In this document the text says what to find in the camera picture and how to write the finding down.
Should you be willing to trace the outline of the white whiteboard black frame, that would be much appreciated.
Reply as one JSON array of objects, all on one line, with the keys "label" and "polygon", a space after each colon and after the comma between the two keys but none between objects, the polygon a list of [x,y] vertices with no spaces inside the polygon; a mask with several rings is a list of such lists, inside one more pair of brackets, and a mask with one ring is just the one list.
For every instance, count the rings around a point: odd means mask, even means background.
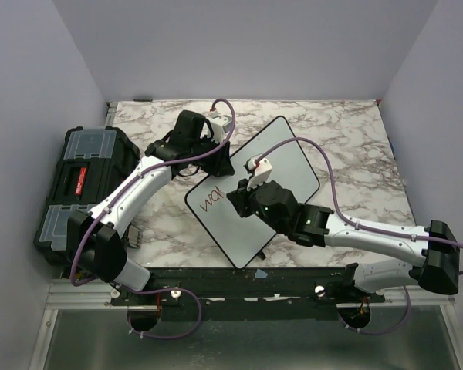
[{"label": "white whiteboard black frame", "polygon": [[[319,179],[294,138],[286,118],[277,116],[231,155],[234,175],[207,176],[185,195],[190,211],[236,268],[251,262],[275,235],[290,234],[301,205],[319,189]],[[259,216],[240,218],[226,194],[249,179],[245,163],[254,156],[267,158],[272,172],[253,189],[252,206]]]}]

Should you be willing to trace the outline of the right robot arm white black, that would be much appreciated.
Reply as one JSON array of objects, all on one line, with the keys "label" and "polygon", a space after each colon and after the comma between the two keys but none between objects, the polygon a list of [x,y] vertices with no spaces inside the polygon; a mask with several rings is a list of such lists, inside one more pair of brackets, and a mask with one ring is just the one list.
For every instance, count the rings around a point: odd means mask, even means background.
[{"label": "right robot arm white black", "polygon": [[387,256],[387,261],[358,265],[340,282],[341,296],[359,301],[366,293],[418,285],[435,294],[454,295],[459,286],[460,252],[449,226],[432,220],[427,227],[362,224],[328,207],[299,203],[275,181],[254,189],[240,180],[227,198],[241,218],[256,216],[276,233],[304,247],[350,247]]}]

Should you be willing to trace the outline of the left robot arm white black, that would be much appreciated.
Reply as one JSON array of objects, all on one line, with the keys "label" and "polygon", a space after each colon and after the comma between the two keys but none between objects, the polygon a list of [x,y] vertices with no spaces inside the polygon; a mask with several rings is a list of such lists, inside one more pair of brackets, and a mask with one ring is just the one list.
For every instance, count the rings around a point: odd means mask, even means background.
[{"label": "left robot arm white black", "polygon": [[148,146],[118,188],[90,210],[71,213],[66,233],[71,268],[128,287],[138,304],[150,303],[156,293],[150,272],[127,256],[122,237],[142,206],[187,167],[214,177],[234,174],[229,154],[234,128],[233,114],[182,111],[174,128]]}]

